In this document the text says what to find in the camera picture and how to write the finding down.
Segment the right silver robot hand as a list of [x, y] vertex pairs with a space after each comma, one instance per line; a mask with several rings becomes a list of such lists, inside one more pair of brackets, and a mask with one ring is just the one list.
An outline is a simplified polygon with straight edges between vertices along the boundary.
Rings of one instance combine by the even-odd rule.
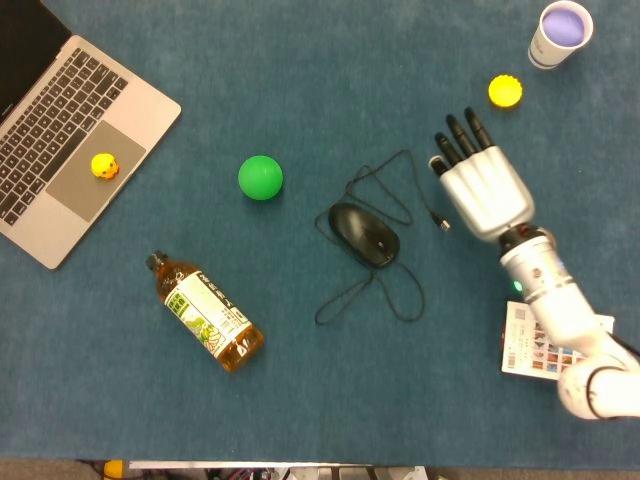
[[535, 203], [476, 112], [467, 107], [464, 116], [467, 129], [454, 115], [446, 116], [450, 134], [434, 135], [440, 153], [428, 166], [470, 232], [481, 241], [496, 242], [508, 230], [530, 222]]

